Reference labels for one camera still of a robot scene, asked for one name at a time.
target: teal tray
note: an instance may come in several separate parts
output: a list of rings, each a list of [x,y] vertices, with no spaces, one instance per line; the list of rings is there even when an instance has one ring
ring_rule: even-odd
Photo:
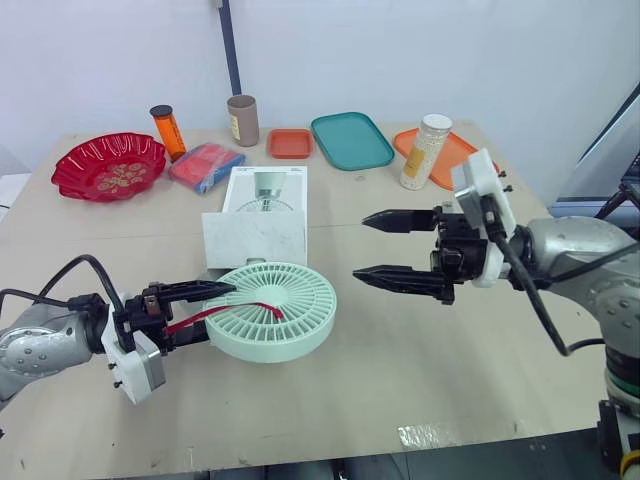
[[[393,147],[364,113],[318,117],[311,130],[329,163],[341,170],[382,167],[393,160]]]

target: orange bottle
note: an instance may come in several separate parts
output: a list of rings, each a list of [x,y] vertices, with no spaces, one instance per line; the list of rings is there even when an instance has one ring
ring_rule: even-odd
[[[173,117],[173,108],[169,105],[156,105],[149,110],[149,113],[156,122],[156,127],[158,127],[158,132],[162,137],[162,143],[167,147],[171,157],[171,163],[175,162],[186,153],[187,149],[182,141],[182,135],[180,135],[176,119]]]

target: wooden table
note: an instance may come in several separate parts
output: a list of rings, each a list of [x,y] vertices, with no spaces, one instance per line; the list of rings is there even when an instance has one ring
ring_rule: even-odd
[[[382,125],[391,139],[413,124]],[[469,121],[455,129],[488,147],[514,186],[517,220],[547,215],[507,160]],[[221,208],[226,184],[198,196],[158,179],[113,204],[61,197],[55,161],[92,135],[63,137],[0,225],[0,286],[38,291],[75,255],[92,253],[119,291],[177,282],[205,270],[201,212]],[[227,130],[185,131],[188,145],[232,146]],[[237,360],[206,344],[164,359],[167,383],[135,406],[113,389],[104,356],[25,388],[0,413],[2,477],[78,478],[161,474],[400,451],[398,427],[422,425],[431,447],[490,442],[591,427],[605,398],[602,347],[558,355],[524,294],[507,282],[456,291],[454,306],[369,287],[351,276],[381,263],[428,268],[435,234],[384,234],[360,220],[387,208],[432,208],[452,200],[429,182],[398,182],[403,159],[344,172],[319,151],[307,160],[239,149],[248,165],[309,167],[309,265],[338,295],[333,332],[316,351],[280,365]],[[53,296],[101,292],[78,268]],[[598,335],[572,302],[543,294],[567,341]],[[6,302],[8,326],[28,303]],[[180,309],[176,318],[180,318]]]

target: small orange tray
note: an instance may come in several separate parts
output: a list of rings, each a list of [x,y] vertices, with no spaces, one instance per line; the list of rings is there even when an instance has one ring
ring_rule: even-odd
[[[418,133],[417,128],[398,133],[393,137],[393,146],[405,158],[409,156],[413,141]],[[433,165],[429,178],[442,188],[453,190],[453,180],[451,179],[451,169],[456,165],[464,162],[469,155],[477,152],[478,149],[468,143],[463,138],[451,132],[444,141],[442,150]],[[493,163],[496,172],[500,171],[500,167]]]
[[[307,158],[313,149],[311,132],[304,128],[276,128],[269,132],[267,150],[273,158]]]

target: red decorative bowl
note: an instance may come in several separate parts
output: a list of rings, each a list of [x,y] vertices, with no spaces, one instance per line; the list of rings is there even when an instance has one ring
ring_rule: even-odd
[[[164,145],[150,135],[104,135],[78,145],[58,160],[51,183],[69,198],[126,200],[149,188],[160,176],[166,161],[164,152]]]

